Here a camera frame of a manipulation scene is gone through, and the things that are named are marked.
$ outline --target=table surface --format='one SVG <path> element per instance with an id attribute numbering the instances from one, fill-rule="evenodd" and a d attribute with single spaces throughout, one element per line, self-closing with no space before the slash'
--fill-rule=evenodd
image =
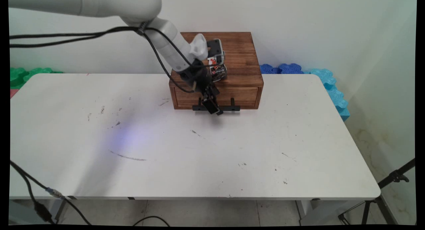
<path id="1" fill-rule="evenodd" d="M 217 116 L 173 109 L 164 74 L 37 74 L 10 100 L 10 158 L 76 198 L 378 197 L 320 79 L 263 79 L 258 110 Z M 28 197 L 11 167 L 9 198 Z"/>

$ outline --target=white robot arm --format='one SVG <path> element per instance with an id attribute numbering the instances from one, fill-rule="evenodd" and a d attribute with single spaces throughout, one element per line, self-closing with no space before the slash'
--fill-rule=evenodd
<path id="1" fill-rule="evenodd" d="M 217 53 L 208 51 L 207 41 L 202 34 L 196 35 L 189 44 L 173 23 L 157 17 L 161 11 L 161 0 L 9 0 L 9 7 L 87 17 L 120 16 L 127 25 L 133 27 L 139 27 L 143 22 L 149 21 L 147 26 L 164 33 L 191 65 L 160 33 L 145 30 L 144 33 L 156 50 L 189 86 L 202 93 L 202 103 L 210 113 L 222 113 L 215 98 L 219 92 L 211 81 L 209 71 L 201 67 L 201 61 L 208 56 L 216 56 L 217 63 L 223 63 L 221 41 L 214 41 L 215 47 L 218 47 L 214 52 L 217 50 Z"/>

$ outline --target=wooden drawer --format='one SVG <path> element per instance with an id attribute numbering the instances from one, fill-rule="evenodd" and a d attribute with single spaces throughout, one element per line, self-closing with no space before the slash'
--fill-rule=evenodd
<path id="1" fill-rule="evenodd" d="M 191 42 L 198 32 L 182 33 L 186 41 Z M 219 106 L 229 106 L 230 99 L 235 99 L 235 105 L 240 109 L 258 109 L 263 91 L 263 77 L 258 65 L 252 36 L 249 32 L 202 32 L 206 40 L 219 38 L 226 52 L 225 65 L 227 77 L 215 86 L 220 91 L 217 95 Z M 180 78 L 174 70 L 171 77 L 186 90 L 191 88 Z M 191 110 L 198 104 L 200 93 L 185 93 L 171 80 L 169 82 L 173 106 L 175 109 Z"/>
<path id="2" fill-rule="evenodd" d="M 256 109 L 257 87 L 238 87 L 238 88 L 218 88 L 220 94 L 217 95 L 219 106 L 229 106 L 230 99 L 235 98 L 235 105 L 242 109 Z M 192 109 L 193 105 L 198 104 L 200 93 L 186 93 L 177 87 L 174 87 L 176 93 L 177 106 L 175 109 Z"/>

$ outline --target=table leg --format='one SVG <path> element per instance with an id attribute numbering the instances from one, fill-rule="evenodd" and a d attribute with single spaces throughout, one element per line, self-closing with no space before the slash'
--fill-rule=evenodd
<path id="1" fill-rule="evenodd" d="M 323 201 L 315 209 L 307 212 L 299 221 L 301 226 L 325 224 L 333 217 L 337 217 L 345 210 L 352 207 L 353 201 Z"/>

